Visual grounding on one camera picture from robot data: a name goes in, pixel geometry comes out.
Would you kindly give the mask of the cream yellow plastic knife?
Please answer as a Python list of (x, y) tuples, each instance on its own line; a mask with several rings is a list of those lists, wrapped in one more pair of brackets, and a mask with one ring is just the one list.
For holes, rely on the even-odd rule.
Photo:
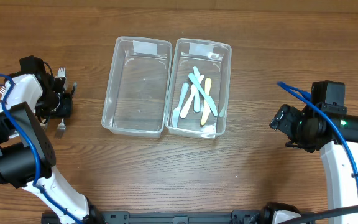
[[(209, 95), (211, 91), (211, 85), (212, 85), (212, 80), (210, 78), (207, 78), (204, 82), (204, 92), (207, 95)], [(206, 124), (208, 120), (209, 112), (210, 112), (209, 104), (206, 100), (204, 100), (203, 113), (202, 113), (200, 125), (204, 126)]]

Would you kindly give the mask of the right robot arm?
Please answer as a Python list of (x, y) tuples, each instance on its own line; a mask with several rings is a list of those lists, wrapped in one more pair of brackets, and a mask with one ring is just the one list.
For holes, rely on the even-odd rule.
[(301, 212), (284, 203), (268, 203), (258, 223), (358, 223), (358, 116), (347, 114), (346, 87), (334, 81), (314, 82), (303, 91), (279, 82), (278, 85), (305, 104), (299, 110), (283, 104), (270, 127), (284, 133), (286, 147), (320, 153), (328, 196), (323, 212)]

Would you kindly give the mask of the white plastic knife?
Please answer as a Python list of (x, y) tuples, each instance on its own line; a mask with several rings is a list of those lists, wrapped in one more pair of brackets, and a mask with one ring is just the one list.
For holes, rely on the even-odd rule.
[(191, 92), (190, 96), (188, 97), (185, 105), (183, 106), (183, 108), (182, 108), (182, 110), (180, 112), (180, 118), (186, 118), (186, 116), (187, 116), (187, 114), (189, 112), (191, 103), (193, 101), (193, 98), (195, 97), (197, 91), (198, 91), (197, 88), (194, 85), (192, 85), (191, 90), (190, 90), (190, 92)]
[[(194, 71), (195, 77), (196, 77), (197, 79), (199, 79), (199, 77), (200, 77), (201, 75), (200, 75), (200, 72), (199, 72), (197, 66), (194, 66), (194, 67), (193, 67), (193, 71)], [(196, 89), (196, 91), (195, 91), (194, 106), (193, 106), (193, 108), (194, 108), (194, 112), (196, 112), (196, 113), (200, 112), (200, 94), (199, 94), (198, 89)]]

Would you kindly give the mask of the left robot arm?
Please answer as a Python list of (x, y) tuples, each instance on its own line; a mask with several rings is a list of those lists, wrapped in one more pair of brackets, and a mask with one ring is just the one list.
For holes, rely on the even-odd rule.
[(42, 223), (104, 223), (103, 214), (77, 192), (56, 166), (48, 123), (73, 112), (75, 90), (68, 89), (65, 68), (54, 75), (50, 65), (33, 55), (19, 60), (20, 70), (0, 73), (0, 184), (34, 194), (53, 212)]

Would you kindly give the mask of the pale blue plastic knife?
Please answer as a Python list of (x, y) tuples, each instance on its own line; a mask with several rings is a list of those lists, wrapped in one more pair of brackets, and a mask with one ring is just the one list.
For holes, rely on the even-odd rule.
[(189, 89), (189, 84), (187, 82), (183, 83), (182, 87), (181, 87), (178, 105), (176, 108), (173, 109), (173, 112), (172, 112), (172, 126), (174, 128), (176, 128), (178, 125), (178, 119), (180, 117), (181, 107), (183, 105), (183, 102), (184, 102), (184, 99), (185, 99), (188, 89)]

